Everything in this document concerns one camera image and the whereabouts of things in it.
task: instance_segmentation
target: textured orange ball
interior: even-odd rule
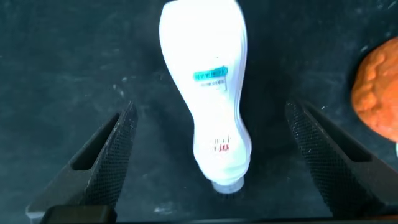
[[[373,131],[398,142],[398,37],[363,60],[352,91],[352,104]]]

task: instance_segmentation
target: black surface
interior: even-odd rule
[[[130,99],[139,125],[118,220],[327,217],[290,137],[284,103],[302,95],[395,169],[393,143],[349,105],[360,60],[398,35],[398,2],[240,1],[248,29],[241,112],[252,162],[240,198],[212,192],[193,159],[193,122],[162,58],[165,1],[0,4],[0,222],[25,206]]]

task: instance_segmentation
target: scratched surface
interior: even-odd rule
[[[253,141],[240,197],[212,192],[192,155],[193,121],[162,58],[165,1],[0,4],[0,222],[25,206],[117,108],[139,110],[119,220],[327,217],[284,119],[301,95],[398,169],[393,143],[349,105],[360,60],[398,35],[398,4],[241,1],[248,62],[241,112]]]

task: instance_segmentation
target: white bottle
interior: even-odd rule
[[[216,191],[237,192],[251,153],[239,112],[247,50],[240,7],[234,0],[172,1],[159,32],[167,68],[193,116],[195,159]]]

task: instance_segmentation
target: orange toy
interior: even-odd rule
[[[398,37],[363,60],[352,103],[359,118],[372,130],[398,142]]]

